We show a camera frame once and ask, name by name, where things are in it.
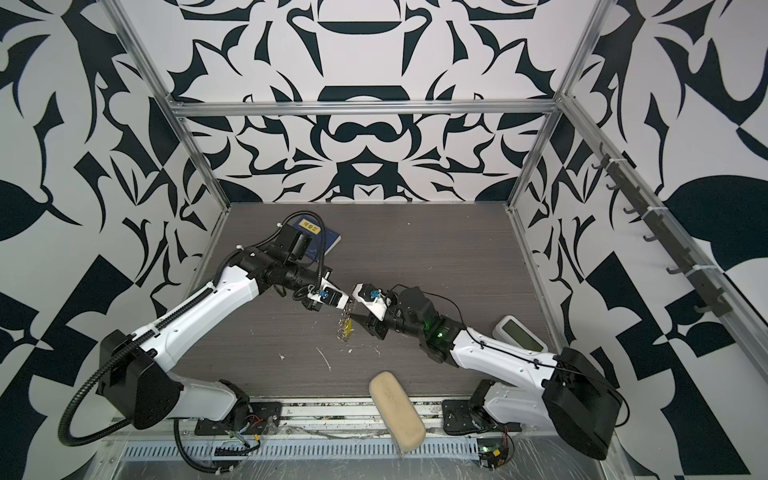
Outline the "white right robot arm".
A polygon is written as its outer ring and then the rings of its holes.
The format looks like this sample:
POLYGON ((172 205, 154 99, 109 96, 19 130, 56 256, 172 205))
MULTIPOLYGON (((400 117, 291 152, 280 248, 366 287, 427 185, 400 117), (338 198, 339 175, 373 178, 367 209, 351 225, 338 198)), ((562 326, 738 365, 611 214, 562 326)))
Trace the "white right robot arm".
POLYGON ((370 283, 355 286, 353 299, 369 312, 355 319, 371 335, 390 331, 418 339, 437 362, 492 377, 474 396, 483 417, 498 425, 553 428, 581 454, 604 460, 626 401, 580 352, 536 352, 485 336, 439 313, 418 287, 400 292, 370 283))

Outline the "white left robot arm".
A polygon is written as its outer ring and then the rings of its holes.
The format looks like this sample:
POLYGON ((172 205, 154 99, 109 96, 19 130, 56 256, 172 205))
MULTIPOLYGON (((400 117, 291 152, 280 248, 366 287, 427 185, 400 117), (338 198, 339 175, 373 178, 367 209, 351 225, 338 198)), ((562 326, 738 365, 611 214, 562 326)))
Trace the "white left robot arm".
POLYGON ((247 395, 234 384, 179 376, 174 367, 214 327, 271 287, 291 290, 306 309, 343 310, 349 296, 321 269, 273 258, 257 248, 232 252, 214 278, 179 306, 131 334, 115 331, 102 341, 97 381, 106 398, 138 430, 165 419, 198 418, 239 430, 247 395))

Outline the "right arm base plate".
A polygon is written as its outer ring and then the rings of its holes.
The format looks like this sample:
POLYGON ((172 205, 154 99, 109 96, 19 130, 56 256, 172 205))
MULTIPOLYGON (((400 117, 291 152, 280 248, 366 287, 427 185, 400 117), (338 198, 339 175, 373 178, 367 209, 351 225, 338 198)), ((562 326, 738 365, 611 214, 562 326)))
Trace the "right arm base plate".
POLYGON ((441 402, 442 429, 450 436, 495 431, 496 422, 470 400, 445 399, 441 402))

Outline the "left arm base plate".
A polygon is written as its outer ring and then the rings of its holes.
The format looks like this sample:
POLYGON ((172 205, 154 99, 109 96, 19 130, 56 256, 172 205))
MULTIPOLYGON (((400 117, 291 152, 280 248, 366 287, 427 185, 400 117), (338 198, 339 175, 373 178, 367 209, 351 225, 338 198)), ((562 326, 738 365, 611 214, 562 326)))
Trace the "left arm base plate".
POLYGON ((280 425, 283 404, 279 401, 250 402, 248 406, 237 404, 233 413, 224 420, 199 420, 195 426, 196 436, 260 435, 280 425))

